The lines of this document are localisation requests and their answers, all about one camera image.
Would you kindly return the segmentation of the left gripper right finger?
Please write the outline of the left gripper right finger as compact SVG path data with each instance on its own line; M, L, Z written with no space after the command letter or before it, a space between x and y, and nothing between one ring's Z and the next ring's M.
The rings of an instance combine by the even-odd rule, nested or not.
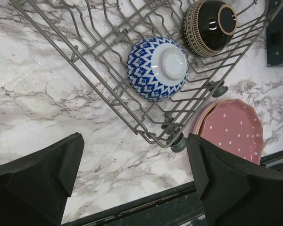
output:
M187 152L209 226L283 226L283 172L194 134L188 135Z

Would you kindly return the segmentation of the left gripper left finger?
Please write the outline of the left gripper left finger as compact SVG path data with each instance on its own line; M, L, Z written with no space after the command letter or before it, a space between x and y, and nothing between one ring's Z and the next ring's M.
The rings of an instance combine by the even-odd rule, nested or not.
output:
M59 226L83 155L74 133L0 165L0 226Z

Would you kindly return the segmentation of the brown plate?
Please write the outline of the brown plate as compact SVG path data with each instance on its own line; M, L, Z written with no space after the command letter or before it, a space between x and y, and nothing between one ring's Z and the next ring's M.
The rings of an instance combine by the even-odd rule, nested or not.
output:
M255 111L240 99L219 102L204 118L198 136L259 165L264 149L263 127Z

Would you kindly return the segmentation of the dark brown cream bowl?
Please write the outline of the dark brown cream bowl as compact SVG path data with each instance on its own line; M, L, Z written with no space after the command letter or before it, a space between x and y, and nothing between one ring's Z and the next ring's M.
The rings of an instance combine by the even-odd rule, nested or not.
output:
M227 47L237 26L237 15L231 5L221 0L200 0L184 14L183 38L195 55L213 57Z

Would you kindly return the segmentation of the grey wire dish rack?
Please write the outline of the grey wire dish rack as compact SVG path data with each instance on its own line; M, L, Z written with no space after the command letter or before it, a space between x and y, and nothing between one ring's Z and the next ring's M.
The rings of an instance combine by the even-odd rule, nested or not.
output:
M184 21L201 0L14 0L12 5L135 134L180 152L183 131L283 7L283 0L229 1L238 24L221 51L191 51Z

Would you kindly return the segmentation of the red patterned bowl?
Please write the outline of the red patterned bowl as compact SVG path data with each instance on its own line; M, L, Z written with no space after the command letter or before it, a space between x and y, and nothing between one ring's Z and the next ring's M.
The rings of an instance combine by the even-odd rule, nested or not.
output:
M183 48L162 36L139 40L127 57L127 75L132 88L144 99L168 99L184 86L188 61Z

